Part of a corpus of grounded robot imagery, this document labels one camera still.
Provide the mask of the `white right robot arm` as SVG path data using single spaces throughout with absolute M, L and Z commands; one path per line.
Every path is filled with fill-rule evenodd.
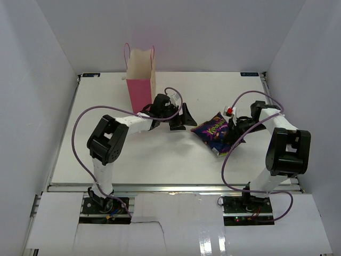
M 224 115 L 229 117 L 229 132 L 223 140 L 233 146 L 242 141 L 246 132 L 267 130 L 271 135 L 264 170 L 242 192 L 240 205 L 248 213 L 268 204 L 269 193 L 279 184 L 306 172 L 311 144 L 310 132 L 290 124 L 280 107 L 255 101 L 250 112 L 249 117 L 237 117 L 235 107 L 224 109 Z

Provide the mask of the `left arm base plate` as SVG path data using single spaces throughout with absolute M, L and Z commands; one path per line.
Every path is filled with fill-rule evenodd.
M 123 204 L 117 200 L 110 199 L 108 206 L 102 209 L 90 197 L 85 197 L 80 212 L 79 223 L 129 225 L 131 218 Z

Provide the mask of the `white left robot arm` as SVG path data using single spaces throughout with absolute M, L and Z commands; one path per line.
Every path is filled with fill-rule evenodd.
M 169 124 L 171 131 L 185 130 L 186 126 L 196 126 L 185 102 L 178 105 L 177 93 L 172 96 L 159 93 L 154 102 L 146 105 L 136 116 L 113 118 L 104 115 L 87 142 L 92 158 L 95 181 L 88 194 L 94 206 L 102 213 L 112 208 L 112 169 L 123 149 L 126 137 L 142 131 L 150 131 L 161 122 Z

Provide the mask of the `purple nut snack bag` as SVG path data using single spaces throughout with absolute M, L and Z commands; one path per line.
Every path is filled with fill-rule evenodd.
M 229 130 L 228 122 L 218 112 L 212 119 L 192 128 L 193 132 L 216 156 L 227 155 L 231 149 L 223 142 L 226 132 Z

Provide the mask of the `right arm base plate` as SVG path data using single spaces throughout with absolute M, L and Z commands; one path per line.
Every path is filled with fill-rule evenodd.
M 217 204 L 222 208 L 226 227 L 274 225 L 269 198 L 263 202 L 246 202 L 242 196 L 221 196 Z

